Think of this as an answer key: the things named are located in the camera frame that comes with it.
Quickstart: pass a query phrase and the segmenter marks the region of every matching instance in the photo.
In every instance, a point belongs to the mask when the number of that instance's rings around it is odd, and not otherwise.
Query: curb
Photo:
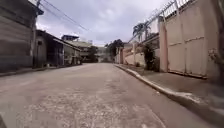
[[[147,78],[141,76],[137,72],[124,68],[119,65],[114,65],[117,68],[127,72],[128,74],[134,76],[141,82],[149,85],[153,89],[159,91],[160,93],[166,95],[171,100],[178,102],[180,105],[186,107],[187,109],[191,110],[192,112],[198,114],[202,119],[218,126],[224,127],[224,115],[216,112],[214,109],[210,108],[208,104],[206,104],[203,100],[199,97],[191,94],[191,93],[184,93],[184,92],[175,92],[169,88],[164,88],[159,86],[159,84],[149,81]]]
[[[19,71],[15,71],[15,72],[0,73],[0,77],[13,76],[13,75],[25,74],[25,73],[30,73],[30,72],[45,71],[45,70],[69,68],[69,67],[73,67],[73,66],[61,66],[61,67],[50,67],[50,68],[37,68],[37,69],[19,70]]]
[[[30,72],[37,72],[37,71],[45,71],[48,68],[40,68],[40,69],[28,69],[28,70],[21,70],[21,71],[16,71],[16,72],[7,72],[7,73],[2,73],[0,74],[0,77],[4,76],[13,76],[13,75],[19,75],[19,74],[25,74],[25,73],[30,73]]]

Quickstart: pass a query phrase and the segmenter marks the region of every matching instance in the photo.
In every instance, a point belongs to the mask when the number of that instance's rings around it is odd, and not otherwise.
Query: sky
[[[81,24],[82,29],[63,17],[61,12],[42,0],[45,12],[37,20],[38,29],[61,37],[64,34],[78,35],[82,40],[92,41],[96,46],[121,39],[127,42],[132,37],[133,27],[147,19],[153,10],[168,0],[46,0]]]

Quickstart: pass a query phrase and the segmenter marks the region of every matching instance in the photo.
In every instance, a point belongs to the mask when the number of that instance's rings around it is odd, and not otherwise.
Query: sidewalk
[[[143,68],[130,65],[115,66],[177,101],[205,120],[224,127],[224,87],[206,80],[145,71]]]
[[[51,70],[51,69],[56,69],[56,68],[25,68],[25,69],[19,69],[15,71],[10,71],[10,72],[3,72],[0,73],[0,77],[4,76],[12,76],[12,75],[19,75],[19,74],[25,74],[25,73],[30,73],[30,72],[37,72],[37,71],[45,71],[45,70]]]

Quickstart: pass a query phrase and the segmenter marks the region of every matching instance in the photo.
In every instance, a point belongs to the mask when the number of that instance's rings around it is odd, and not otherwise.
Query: concrete road
[[[0,78],[7,128],[213,128],[111,64]]]

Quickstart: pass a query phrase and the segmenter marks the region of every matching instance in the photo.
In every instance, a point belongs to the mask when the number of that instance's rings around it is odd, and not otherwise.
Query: gate
[[[207,53],[198,1],[186,1],[183,5],[176,1],[174,6],[177,11],[166,19],[168,70],[205,77]]]

